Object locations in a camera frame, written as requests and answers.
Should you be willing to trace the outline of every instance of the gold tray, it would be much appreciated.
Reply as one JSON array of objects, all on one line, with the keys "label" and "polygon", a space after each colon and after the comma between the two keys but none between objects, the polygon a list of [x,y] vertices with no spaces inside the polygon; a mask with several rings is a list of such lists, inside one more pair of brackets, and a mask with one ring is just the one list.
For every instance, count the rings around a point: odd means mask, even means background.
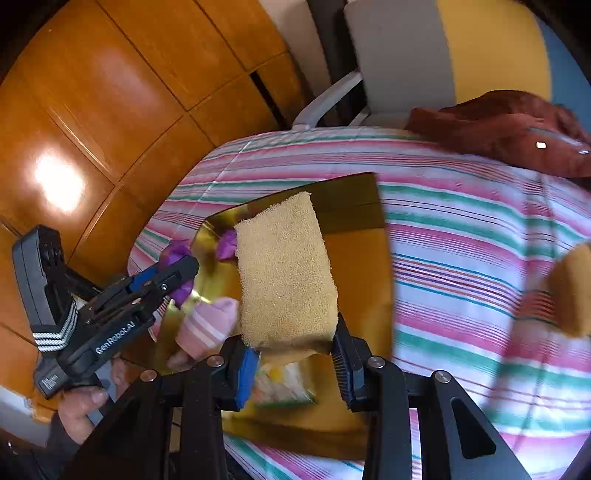
[{"label": "gold tray", "polygon": [[[199,260],[194,291],[182,309],[195,301],[227,296],[242,299],[235,262],[216,259],[221,234],[241,220],[298,192],[310,192],[339,292],[339,311],[352,335],[364,338],[374,355],[391,356],[392,269],[384,214],[373,173],[319,181],[253,200],[205,219],[191,246]],[[174,337],[182,314],[169,308],[161,326],[156,367],[176,348]],[[223,420],[225,432],[272,447],[309,455],[363,459],[367,429],[364,416],[349,412],[341,400],[332,360],[306,359],[313,373],[315,405],[265,408],[248,402]]]}]

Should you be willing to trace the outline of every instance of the package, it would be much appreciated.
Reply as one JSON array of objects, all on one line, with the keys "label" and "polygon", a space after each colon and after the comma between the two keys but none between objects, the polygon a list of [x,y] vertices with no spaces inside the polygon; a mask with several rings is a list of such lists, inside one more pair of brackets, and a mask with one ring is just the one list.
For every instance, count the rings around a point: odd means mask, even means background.
[{"label": "package", "polygon": [[251,398],[259,407],[291,407],[316,402],[304,362],[283,366],[261,365]]}]

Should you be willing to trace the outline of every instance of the pink and green striped fabric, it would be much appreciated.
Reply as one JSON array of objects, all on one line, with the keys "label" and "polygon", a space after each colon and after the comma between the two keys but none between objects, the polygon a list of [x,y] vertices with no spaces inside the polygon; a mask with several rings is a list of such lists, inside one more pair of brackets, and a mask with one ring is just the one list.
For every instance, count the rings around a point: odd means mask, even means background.
[{"label": "pink and green striped fabric", "polygon": [[[591,431],[591,343],[556,329],[545,283],[556,259],[591,236],[591,194],[565,179],[451,153],[404,131],[258,135],[189,172],[138,237],[129,272],[154,263],[170,239],[192,239],[212,213],[364,171],[378,176],[395,271],[393,360],[423,375],[450,371],[534,479],[559,478]],[[254,478],[362,476],[359,463],[233,437],[226,447]]]}]

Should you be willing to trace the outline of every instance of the screw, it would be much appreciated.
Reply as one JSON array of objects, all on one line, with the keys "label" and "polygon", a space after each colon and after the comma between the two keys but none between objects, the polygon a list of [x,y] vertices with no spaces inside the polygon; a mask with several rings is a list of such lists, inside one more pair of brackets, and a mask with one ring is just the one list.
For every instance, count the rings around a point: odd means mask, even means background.
[{"label": "screw", "polygon": [[157,376],[158,376],[158,374],[156,373],[155,370],[144,370],[139,375],[139,377],[142,379],[142,382],[146,382],[146,383],[153,382],[154,380],[156,380]]},{"label": "screw", "polygon": [[435,372],[435,380],[441,383],[449,383],[452,381],[452,374],[450,372],[446,372],[445,370],[437,370]]},{"label": "screw", "polygon": [[207,359],[207,364],[210,367],[221,367],[225,363],[224,358],[221,355],[212,355]]},{"label": "screw", "polygon": [[385,364],[385,360],[380,356],[370,356],[368,358],[368,365],[370,367],[382,368]]}]

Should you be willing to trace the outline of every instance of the chair armrest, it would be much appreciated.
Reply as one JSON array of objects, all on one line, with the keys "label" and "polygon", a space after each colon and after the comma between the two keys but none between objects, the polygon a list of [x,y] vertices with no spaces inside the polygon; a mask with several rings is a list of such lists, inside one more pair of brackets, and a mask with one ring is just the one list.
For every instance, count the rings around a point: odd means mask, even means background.
[{"label": "chair armrest", "polygon": [[353,118],[351,120],[351,123],[349,124],[350,127],[358,127],[359,125],[361,125],[363,123],[363,121],[369,117],[369,115],[371,114],[371,112],[369,111],[369,107],[367,105],[365,105],[361,111],[355,116],[355,118]]},{"label": "chair armrest", "polygon": [[314,128],[318,121],[334,107],[341,98],[349,93],[363,77],[361,72],[354,70],[349,72],[338,82],[332,84],[328,89],[316,97],[300,114],[295,118],[292,130],[308,130]]}]

